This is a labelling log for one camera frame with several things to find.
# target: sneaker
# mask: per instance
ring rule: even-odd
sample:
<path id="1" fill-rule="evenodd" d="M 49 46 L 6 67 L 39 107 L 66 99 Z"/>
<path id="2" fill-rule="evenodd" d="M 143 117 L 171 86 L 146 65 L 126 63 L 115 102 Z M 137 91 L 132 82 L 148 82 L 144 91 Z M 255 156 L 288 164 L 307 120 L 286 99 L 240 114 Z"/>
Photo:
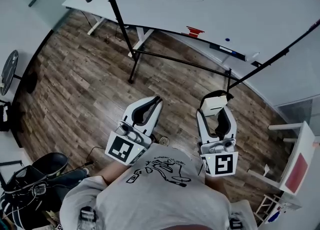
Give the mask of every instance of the sneaker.
<path id="1" fill-rule="evenodd" d="M 86 175 L 89 176 L 89 173 L 90 173 L 89 169 L 88 168 L 83 168 L 83 170 L 85 170 L 86 171 Z"/>

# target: gray t-shirt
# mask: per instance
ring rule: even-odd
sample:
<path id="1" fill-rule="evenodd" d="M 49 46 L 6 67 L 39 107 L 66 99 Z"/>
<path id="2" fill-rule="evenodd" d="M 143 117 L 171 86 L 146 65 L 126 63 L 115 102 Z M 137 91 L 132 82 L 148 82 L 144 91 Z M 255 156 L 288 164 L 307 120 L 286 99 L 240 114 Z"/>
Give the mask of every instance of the gray t-shirt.
<path id="1" fill-rule="evenodd" d="M 153 144 L 111 185 L 101 176 L 89 177 L 65 197 L 61 224 L 76 230 L 80 209 L 94 207 L 103 229 L 158 230 L 198 224 L 224 230 L 229 227 L 231 204 L 198 177 L 183 152 Z"/>

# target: white box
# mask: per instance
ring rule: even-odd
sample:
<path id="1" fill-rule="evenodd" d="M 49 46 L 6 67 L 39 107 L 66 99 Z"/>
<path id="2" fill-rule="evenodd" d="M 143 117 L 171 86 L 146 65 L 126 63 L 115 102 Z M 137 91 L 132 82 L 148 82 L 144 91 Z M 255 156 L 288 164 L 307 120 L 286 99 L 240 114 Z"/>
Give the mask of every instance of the white box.
<path id="1" fill-rule="evenodd" d="M 226 96 L 206 98 L 201 106 L 205 117 L 216 115 L 228 103 Z"/>

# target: cable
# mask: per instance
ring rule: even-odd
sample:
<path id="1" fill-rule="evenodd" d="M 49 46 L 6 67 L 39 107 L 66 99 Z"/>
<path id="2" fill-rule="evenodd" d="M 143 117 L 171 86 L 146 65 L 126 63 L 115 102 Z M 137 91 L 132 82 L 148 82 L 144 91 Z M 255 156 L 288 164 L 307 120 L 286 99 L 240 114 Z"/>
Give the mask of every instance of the cable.
<path id="1" fill-rule="evenodd" d="M 16 212 L 16 211 L 18 211 L 18 210 L 20 210 L 20 209 L 23 209 L 23 208 L 29 206 L 29 205 L 35 200 L 35 198 L 36 198 L 36 196 L 33 197 L 33 199 L 32 199 L 26 206 L 24 206 L 24 207 L 22 207 L 22 208 L 18 208 L 18 209 L 14 210 L 14 211 L 11 211 L 8 215 L 6 215 L 6 216 L 4 216 L 3 218 L 1 218 L 1 220 L 5 219 L 6 217 L 8 217 L 9 215 L 11 215 L 12 213 L 14 213 L 14 212 Z"/>
<path id="2" fill-rule="evenodd" d="M 199 170 L 199 174 L 198 174 L 198 175 L 200 175 L 203 166 L 204 166 L 204 165 L 201 164 L 201 168 L 200 168 L 200 170 Z"/>
<path id="3" fill-rule="evenodd" d="M 117 27 L 116 27 L 116 29 L 115 29 L 114 38 L 115 38 L 116 40 L 118 40 L 118 41 L 121 42 L 123 39 L 118 39 L 118 38 L 117 38 L 118 27 L 119 27 L 119 25 L 117 25 Z M 106 42 L 107 44 L 109 44 L 109 39 L 110 39 L 112 36 L 113 36 L 112 34 L 109 35 L 109 36 L 106 36 L 106 37 L 104 38 L 104 42 Z"/>
<path id="4" fill-rule="evenodd" d="M 118 41 L 121 42 L 123 39 L 118 39 L 118 38 L 117 38 L 117 30 L 118 30 L 118 27 L 119 27 L 119 25 L 116 26 L 114 38 L 115 38 L 116 40 L 118 40 Z"/>
<path id="5" fill-rule="evenodd" d="M 86 160 L 85 160 L 85 161 L 86 161 L 87 163 L 88 163 L 88 159 L 89 159 L 92 151 L 93 151 L 95 148 L 99 148 L 99 149 L 105 150 L 105 148 L 102 148 L 102 147 L 100 147 L 100 146 L 95 146 L 94 148 L 92 148 L 91 151 L 90 151 L 90 153 L 89 153 L 88 156 L 86 157 Z"/>
<path id="6" fill-rule="evenodd" d="M 63 174 L 61 174 L 61 175 L 59 175 L 59 176 L 63 176 L 63 175 L 65 175 L 65 174 L 68 174 L 68 173 L 70 173 L 70 172 L 72 172 L 72 171 L 75 171 L 75 170 L 78 169 L 78 168 L 82 168 L 82 167 L 84 167 L 84 166 L 92 165 L 94 162 L 93 162 L 93 161 L 88 161 L 88 159 L 89 159 L 89 156 L 91 155 L 92 151 L 93 151 L 95 148 L 99 148 L 99 149 L 103 149 L 103 150 L 105 149 L 105 148 L 102 148 L 102 147 L 100 147 L 100 146 L 95 146 L 95 147 L 93 147 L 93 148 L 91 149 L 90 153 L 88 154 L 88 156 L 86 157 L 85 164 L 83 164 L 83 165 L 81 165 L 81 166 L 79 166 L 79 167 L 77 167 L 77 168 L 75 168 L 75 169 L 72 169 L 72 170 L 70 170 L 70 171 L 68 171 L 68 172 L 66 172 L 66 173 L 63 173 Z"/>
<path id="7" fill-rule="evenodd" d="M 80 11 L 83 15 L 84 15 L 84 17 L 86 18 L 86 20 L 87 20 L 87 22 L 89 23 L 89 25 L 90 25 L 90 27 L 91 27 L 91 29 L 93 29 L 93 27 L 92 27 L 92 25 L 91 25 L 91 23 L 89 22 L 89 20 L 88 20 L 88 18 L 86 17 L 86 15 L 84 14 L 84 12 L 82 12 L 82 11 Z"/>
<path id="8" fill-rule="evenodd" d="M 67 189 L 72 189 L 73 187 L 68 187 L 68 186 L 66 186 L 66 185 L 63 185 L 63 184 L 55 184 L 55 185 L 53 185 L 53 186 L 49 186 L 49 187 L 47 187 L 47 188 L 54 188 L 54 187 L 56 187 L 56 186 L 61 186 L 61 187 L 64 187 L 64 188 L 67 188 Z"/>

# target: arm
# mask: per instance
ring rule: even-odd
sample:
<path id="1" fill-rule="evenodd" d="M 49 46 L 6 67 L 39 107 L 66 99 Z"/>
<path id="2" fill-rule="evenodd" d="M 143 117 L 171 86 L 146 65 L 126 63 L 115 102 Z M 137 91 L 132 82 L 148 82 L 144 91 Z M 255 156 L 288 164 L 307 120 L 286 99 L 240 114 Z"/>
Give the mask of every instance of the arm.
<path id="1" fill-rule="evenodd" d="M 98 172 L 96 176 L 102 176 L 105 183 L 110 185 L 113 181 L 115 181 L 119 176 L 121 176 L 130 166 L 125 166 L 118 161 L 113 161 L 103 170 Z"/>
<path id="2" fill-rule="evenodd" d="M 204 183 L 206 186 L 210 187 L 213 190 L 216 190 L 222 194 L 224 194 L 228 199 L 227 190 L 225 188 L 224 180 L 221 177 L 211 177 L 208 175 L 205 175 Z"/>
<path id="3" fill-rule="evenodd" d="M 114 161 L 96 176 L 85 178 L 65 196 L 61 209 L 60 221 L 64 229 L 77 230 L 80 210 L 85 206 L 95 208 L 97 196 L 115 181 L 128 166 Z"/>

